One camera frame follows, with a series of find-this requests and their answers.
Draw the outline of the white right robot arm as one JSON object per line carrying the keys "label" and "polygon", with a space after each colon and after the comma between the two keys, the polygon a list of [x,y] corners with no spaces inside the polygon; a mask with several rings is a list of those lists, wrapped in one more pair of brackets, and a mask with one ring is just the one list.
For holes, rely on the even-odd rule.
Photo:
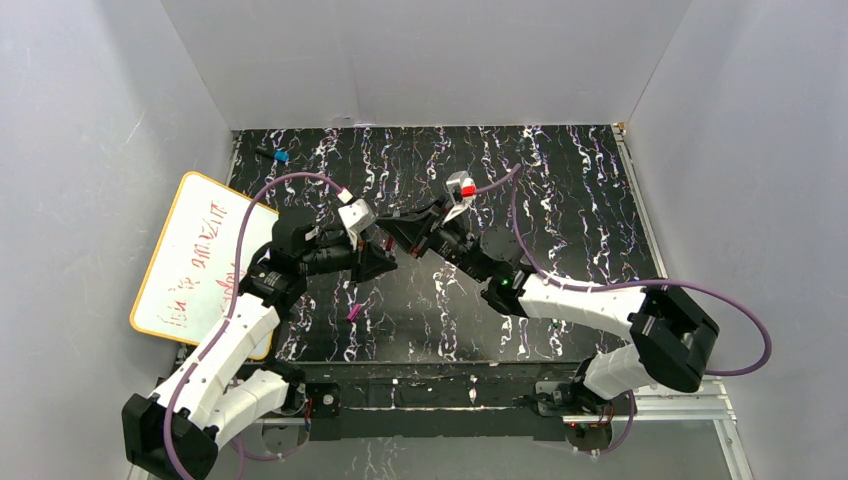
{"label": "white right robot arm", "polygon": [[556,286],[525,262],[514,233],[493,227],[476,236],[450,217],[444,203],[438,199],[417,211],[379,216],[376,224],[411,256],[434,252],[485,283],[483,298],[502,315],[565,320],[625,343],[584,360],[567,386],[539,395],[542,403],[590,410],[643,386],[684,393],[700,388],[719,328],[682,288]]}

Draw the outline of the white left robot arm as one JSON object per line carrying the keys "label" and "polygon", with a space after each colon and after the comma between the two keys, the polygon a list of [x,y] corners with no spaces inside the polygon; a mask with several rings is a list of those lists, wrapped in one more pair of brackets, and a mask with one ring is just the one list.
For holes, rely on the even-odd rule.
{"label": "white left robot arm", "polygon": [[266,413],[284,407],[304,383],[291,366],[263,367],[242,384],[230,381],[250,352],[272,334],[307,288],[310,276],[347,271],[366,282],[397,267],[393,253],[341,225],[272,229],[238,284],[225,314],[185,362],[148,396],[132,395],[121,412],[129,462],[160,479],[204,479],[220,450]]}

